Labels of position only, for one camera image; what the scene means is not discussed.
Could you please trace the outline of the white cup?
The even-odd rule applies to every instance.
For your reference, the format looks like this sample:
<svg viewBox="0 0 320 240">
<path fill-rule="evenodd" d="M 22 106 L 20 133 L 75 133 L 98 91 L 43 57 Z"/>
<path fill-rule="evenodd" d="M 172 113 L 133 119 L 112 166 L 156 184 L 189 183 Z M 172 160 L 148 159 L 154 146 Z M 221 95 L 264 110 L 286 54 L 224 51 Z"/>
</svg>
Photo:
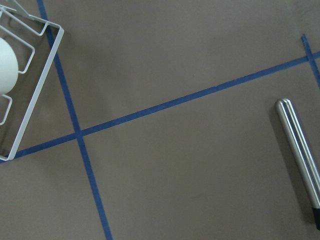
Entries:
<svg viewBox="0 0 320 240">
<path fill-rule="evenodd" d="M 12 47 L 0 39 L 0 94 L 10 92 L 16 85 L 19 75 L 19 66 L 16 54 Z"/>
</svg>

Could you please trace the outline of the short blue tape line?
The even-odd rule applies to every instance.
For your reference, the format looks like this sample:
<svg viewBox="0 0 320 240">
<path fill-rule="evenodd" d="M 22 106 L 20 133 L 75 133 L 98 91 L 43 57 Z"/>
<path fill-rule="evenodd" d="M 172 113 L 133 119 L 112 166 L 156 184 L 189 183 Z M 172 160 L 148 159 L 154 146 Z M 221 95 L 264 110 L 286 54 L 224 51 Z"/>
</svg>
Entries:
<svg viewBox="0 0 320 240">
<path fill-rule="evenodd" d="M 308 62 L 310 64 L 312 73 L 313 73 L 313 75 L 315 77 L 317 86 L 319 88 L 320 87 L 320 71 L 319 71 L 319 69 L 317 67 L 314 54 L 312 53 L 309 41 L 308 41 L 307 36 L 305 34 L 303 34 L 301 36 L 301 40 L 302 40 L 303 47 L 304 47 Z"/>
</svg>

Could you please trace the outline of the metal stirring stick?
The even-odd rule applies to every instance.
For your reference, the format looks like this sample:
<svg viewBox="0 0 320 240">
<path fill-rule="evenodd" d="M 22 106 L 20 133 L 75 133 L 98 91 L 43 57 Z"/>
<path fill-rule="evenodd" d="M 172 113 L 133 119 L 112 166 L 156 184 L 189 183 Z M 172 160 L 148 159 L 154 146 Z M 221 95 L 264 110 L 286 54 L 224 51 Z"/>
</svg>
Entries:
<svg viewBox="0 0 320 240">
<path fill-rule="evenodd" d="M 288 98 L 281 98 L 275 103 L 275 108 L 306 189 L 312 207 L 316 228 L 319 230 L 320 172 L 291 100 Z"/>
</svg>

